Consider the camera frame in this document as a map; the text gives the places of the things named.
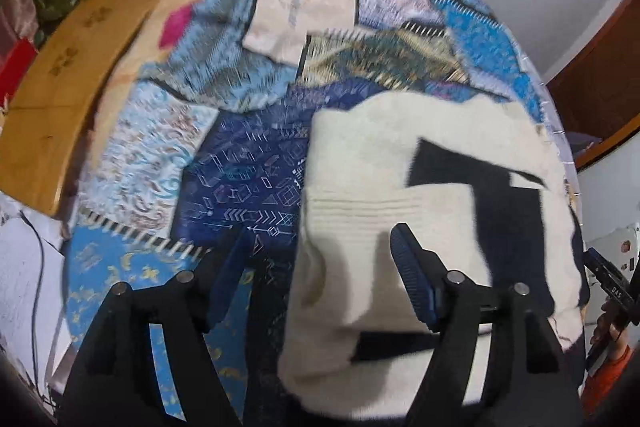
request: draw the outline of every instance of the black cable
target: black cable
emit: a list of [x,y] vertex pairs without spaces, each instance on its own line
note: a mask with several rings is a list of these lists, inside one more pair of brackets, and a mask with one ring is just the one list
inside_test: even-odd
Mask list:
[[42,238],[38,233],[38,230],[33,226],[31,221],[27,219],[23,211],[20,211],[20,217],[22,220],[31,227],[33,233],[38,238],[40,244],[40,273],[38,274],[38,283],[36,284],[36,295],[33,298],[33,309],[31,310],[31,357],[33,361],[33,377],[35,380],[36,392],[38,397],[43,398],[40,394],[40,388],[38,387],[38,354],[36,349],[36,311],[38,309],[38,300],[40,299],[40,290],[42,289],[42,279],[44,277],[44,245],[42,244]]

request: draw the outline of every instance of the person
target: person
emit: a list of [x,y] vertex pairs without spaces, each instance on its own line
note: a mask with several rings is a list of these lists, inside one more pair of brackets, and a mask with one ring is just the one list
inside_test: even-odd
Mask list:
[[634,352],[628,343],[628,331],[626,329],[618,331],[618,328],[612,324],[617,312],[615,303],[607,299],[601,309],[604,313],[598,318],[590,344],[596,344],[607,331],[611,334],[614,342],[609,347],[605,362],[593,376],[589,375],[584,383],[580,401],[585,415],[593,414],[598,408],[602,399],[607,396],[622,374]]

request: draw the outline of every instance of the orange sleeve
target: orange sleeve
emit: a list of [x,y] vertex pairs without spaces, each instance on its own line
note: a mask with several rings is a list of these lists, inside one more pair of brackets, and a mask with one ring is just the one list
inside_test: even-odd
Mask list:
[[593,377],[587,377],[580,401],[585,414],[592,414],[601,400],[613,387],[613,384],[622,374],[628,361],[631,359],[633,350],[626,346],[625,354],[617,360],[607,359],[596,371]]

